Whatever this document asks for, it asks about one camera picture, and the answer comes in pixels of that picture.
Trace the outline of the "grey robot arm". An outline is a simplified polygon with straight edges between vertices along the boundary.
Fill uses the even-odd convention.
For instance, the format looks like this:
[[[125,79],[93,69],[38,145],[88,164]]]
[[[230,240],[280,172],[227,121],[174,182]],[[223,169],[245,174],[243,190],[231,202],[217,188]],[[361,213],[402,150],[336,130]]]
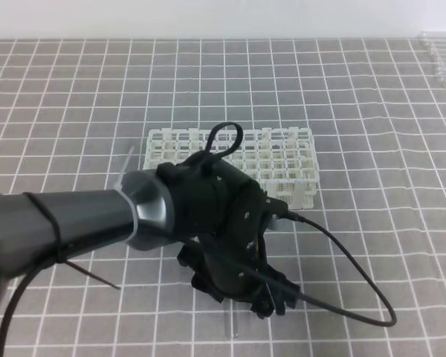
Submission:
[[[0,301],[7,284],[33,268],[116,242],[149,251],[193,238],[217,289],[241,298],[256,281],[217,256],[255,266],[258,238],[287,212],[249,175],[202,151],[180,164],[126,173],[112,190],[0,195]]]

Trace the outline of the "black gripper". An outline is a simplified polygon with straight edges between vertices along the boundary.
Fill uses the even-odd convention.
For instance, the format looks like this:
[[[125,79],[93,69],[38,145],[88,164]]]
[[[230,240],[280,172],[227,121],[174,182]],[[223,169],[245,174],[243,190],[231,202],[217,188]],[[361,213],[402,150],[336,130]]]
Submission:
[[[180,164],[162,163],[157,177],[169,189],[175,211],[174,235],[198,237],[200,244],[224,257],[256,267],[261,257],[258,239],[274,216],[287,211],[287,204],[274,199],[259,183],[227,163],[221,155],[200,151]],[[184,244],[178,263],[193,271],[191,285],[221,303],[222,292],[210,277],[204,255]],[[265,264],[261,272],[281,283],[291,293],[270,283],[259,283],[253,296],[253,312],[260,319],[284,315],[294,309],[300,286]]]

